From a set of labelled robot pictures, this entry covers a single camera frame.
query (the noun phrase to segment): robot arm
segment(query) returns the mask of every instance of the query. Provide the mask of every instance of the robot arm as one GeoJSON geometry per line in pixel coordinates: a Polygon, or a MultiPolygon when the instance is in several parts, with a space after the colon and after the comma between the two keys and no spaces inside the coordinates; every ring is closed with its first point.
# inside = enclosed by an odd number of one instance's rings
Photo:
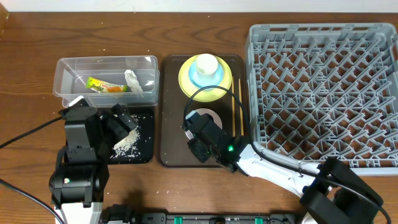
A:
{"type": "Polygon", "coordinates": [[[185,119],[183,128],[187,136],[192,137],[188,146],[199,161],[205,162],[213,156],[216,162],[231,172],[239,170],[243,174],[266,179],[291,191],[300,197],[300,203],[309,213],[302,223],[372,223],[378,212],[377,207],[348,189],[339,189],[333,201],[329,200],[327,195],[336,186],[321,179],[350,186],[380,207],[383,204],[382,198],[370,186],[337,159],[328,158],[322,165],[315,162],[300,163],[267,150],[257,142],[251,144],[248,137],[229,135],[208,114],[199,115],[192,111],[185,119]],[[292,169],[278,166],[277,163],[292,169]],[[302,175],[295,170],[305,170],[313,173],[314,177],[302,175]]]}
{"type": "MultiPolygon", "coordinates": [[[[317,162],[300,164],[295,159],[264,149],[258,142],[255,142],[254,145],[258,149],[262,149],[262,153],[265,156],[270,157],[275,161],[295,168],[305,169],[314,173],[319,172],[317,168],[319,163],[317,162]]],[[[250,144],[243,149],[239,156],[240,159],[237,164],[244,173],[251,177],[259,177],[271,181],[272,183],[283,187],[299,197],[303,195],[303,188],[305,186],[311,185],[311,183],[315,180],[314,177],[300,175],[298,172],[279,167],[262,159],[250,144]]]]}
{"type": "Polygon", "coordinates": [[[97,224],[111,150],[137,124],[121,105],[107,112],[88,106],[83,98],[60,114],[65,120],[67,145],[58,153],[49,182],[55,211],[65,223],[97,224]]]}

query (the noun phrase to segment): wooden table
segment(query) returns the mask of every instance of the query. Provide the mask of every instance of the wooden table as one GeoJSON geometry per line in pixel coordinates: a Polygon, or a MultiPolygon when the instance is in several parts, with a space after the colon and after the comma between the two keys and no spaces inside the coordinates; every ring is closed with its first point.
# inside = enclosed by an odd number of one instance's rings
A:
{"type": "MultiPolygon", "coordinates": [[[[57,60],[64,57],[238,54],[253,24],[390,22],[397,14],[301,13],[16,13],[0,41],[0,142],[57,116],[52,94],[57,60]]],[[[156,121],[159,130],[159,119],[156,121]]],[[[0,177],[50,203],[49,178],[65,143],[63,122],[0,150],[0,177]]],[[[170,213],[300,212],[299,198],[270,182],[224,169],[166,169],[155,158],[143,165],[110,166],[104,207],[128,203],[139,211],[170,213]]],[[[398,177],[363,178],[398,221],[398,177]]],[[[54,223],[42,207],[0,187],[1,223],[54,223]]],[[[385,223],[379,215],[376,223],[385,223]]]]}

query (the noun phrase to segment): snack wrapper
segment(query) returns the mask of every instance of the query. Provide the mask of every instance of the snack wrapper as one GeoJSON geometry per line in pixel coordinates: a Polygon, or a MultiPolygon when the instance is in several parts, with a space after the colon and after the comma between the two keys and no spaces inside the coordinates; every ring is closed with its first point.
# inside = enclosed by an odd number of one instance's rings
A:
{"type": "Polygon", "coordinates": [[[126,85],[118,85],[88,77],[86,88],[94,90],[97,93],[119,93],[127,90],[126,85]]]}

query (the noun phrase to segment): dish rack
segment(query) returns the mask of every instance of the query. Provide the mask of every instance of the dish rack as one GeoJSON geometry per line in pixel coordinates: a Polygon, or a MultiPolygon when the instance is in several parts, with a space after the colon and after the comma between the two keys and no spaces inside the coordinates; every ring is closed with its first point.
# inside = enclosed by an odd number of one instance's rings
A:
{"type": "Polygon", "coordinates": [[[245,45],[250,127],[303,162],[398,174],[398,35],[391,24],[263,24],[245,45]]]}

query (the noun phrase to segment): yellow bowl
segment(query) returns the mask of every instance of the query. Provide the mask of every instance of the yellow bowl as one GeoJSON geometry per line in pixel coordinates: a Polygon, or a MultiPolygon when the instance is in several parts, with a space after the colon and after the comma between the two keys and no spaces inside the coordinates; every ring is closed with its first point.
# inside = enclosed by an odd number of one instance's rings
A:
{"type": "MultiPolygon", "coordinates": [[[[180,84],[181,90],[188,96],[191,97],[196,91],[200,88],[195,86],[191,80],[189,79],[189,68],[192,63],[197,59],[199,55],[195,55],[190,57],[180,68],[180,72],[178,73],[178,83],[180,84]]],[[[218,63],[220,63],[221,67],[224,71],[224,77],[220,82],[219,86],[226,88],[229,90],[232,84],[232,72],[229,68],[228,64],[221,58],[215,56],[217,58],[218,63]]],[[[203,90],[198,93],[193,99],[199,102],[211,102],[220,99],[225,95],[224,90],[220,90],[214,88],[212,90],[203,90]]]]}

